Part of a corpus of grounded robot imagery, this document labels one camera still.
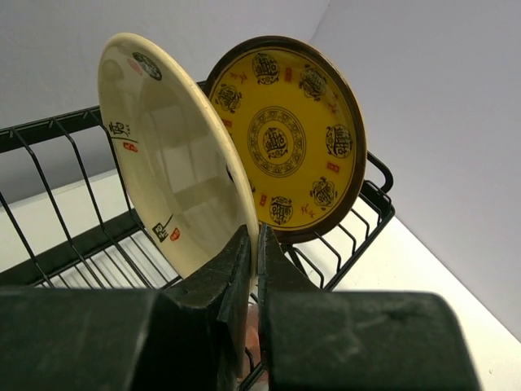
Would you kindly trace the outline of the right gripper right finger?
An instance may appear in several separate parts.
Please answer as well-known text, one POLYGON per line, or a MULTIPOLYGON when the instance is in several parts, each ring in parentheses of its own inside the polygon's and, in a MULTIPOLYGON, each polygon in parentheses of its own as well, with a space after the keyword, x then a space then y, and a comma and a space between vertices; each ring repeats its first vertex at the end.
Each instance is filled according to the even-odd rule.
POLYGON ((456 314, 433 292, 322 290, 260 228, 259 338, 272 390, 478 390, 456 314))

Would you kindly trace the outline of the cream plate with flowers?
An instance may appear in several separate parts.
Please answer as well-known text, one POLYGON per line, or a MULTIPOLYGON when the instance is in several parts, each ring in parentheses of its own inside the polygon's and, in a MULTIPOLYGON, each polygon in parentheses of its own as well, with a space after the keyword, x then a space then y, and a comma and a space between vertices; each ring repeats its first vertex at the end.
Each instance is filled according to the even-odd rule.
POLYGON ((207 96, 164 49, 135 33, 111 37, 98 95, 126 192, 169 264, 187 277, 241 227, 259 222, 235 145, 207 96))

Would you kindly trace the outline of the orange mug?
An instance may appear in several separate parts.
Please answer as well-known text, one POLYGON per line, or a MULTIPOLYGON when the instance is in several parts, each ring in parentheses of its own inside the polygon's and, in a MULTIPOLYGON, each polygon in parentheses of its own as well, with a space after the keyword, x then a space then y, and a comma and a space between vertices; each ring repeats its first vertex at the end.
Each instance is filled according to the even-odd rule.
POLYGON ((261 352, 258 332, 259 309, 257 304, 249 304, 247 308, 245 346, 252 354, 259 355, 261 352))

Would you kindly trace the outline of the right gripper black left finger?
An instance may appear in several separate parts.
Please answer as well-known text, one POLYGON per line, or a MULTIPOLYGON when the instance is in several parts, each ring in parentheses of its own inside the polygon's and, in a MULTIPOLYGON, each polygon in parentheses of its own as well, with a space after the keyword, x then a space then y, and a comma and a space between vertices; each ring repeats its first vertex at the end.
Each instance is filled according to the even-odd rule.
POLYGON ((243 372, 250 239, 240 227, 165 289, 4 288, 4 390, 232 390, 243 372))

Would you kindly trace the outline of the yellow black patterned plate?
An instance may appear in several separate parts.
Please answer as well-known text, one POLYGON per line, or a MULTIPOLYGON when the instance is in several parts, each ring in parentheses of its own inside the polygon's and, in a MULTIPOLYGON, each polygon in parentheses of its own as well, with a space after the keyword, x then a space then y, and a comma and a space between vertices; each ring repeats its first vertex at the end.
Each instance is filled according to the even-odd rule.
POLYGON ((339 224, 360 194, 368 157, 357 100, 323 53, 260 36, 217 62, 204 93, 243 162, 257 216, 298 244, 339 224))

